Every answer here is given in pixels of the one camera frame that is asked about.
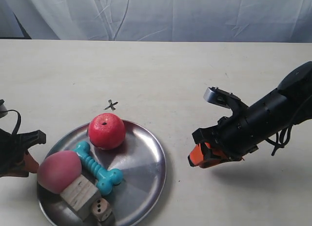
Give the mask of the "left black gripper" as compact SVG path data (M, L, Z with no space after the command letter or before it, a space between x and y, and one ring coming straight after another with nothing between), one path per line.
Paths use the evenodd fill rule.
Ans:
M39 164L25 148L46 143L46 134L41 130L12 135L0 130L0 176L28 177L37 173Z

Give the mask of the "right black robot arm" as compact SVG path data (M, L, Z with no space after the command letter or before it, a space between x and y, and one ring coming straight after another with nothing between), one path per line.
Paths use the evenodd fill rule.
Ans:
M191 167L205 169L241 161L258 150L257 145L263 141L273 145L271 155L275 155L289 143L293 126L312 118L312 63L294 69L251 106L218 87L207 88L204 99L233 114L221 117L215 126L192 133L196 146L188 155Z

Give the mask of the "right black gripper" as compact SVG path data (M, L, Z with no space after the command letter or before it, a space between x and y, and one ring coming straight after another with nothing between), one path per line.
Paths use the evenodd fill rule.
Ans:
M195 130L197 145L188 155L189 164L210 168L240 161L262 141L274 146L274 155L289 143L295 113L296 103L274 89L246 110L220 118L216 126Z

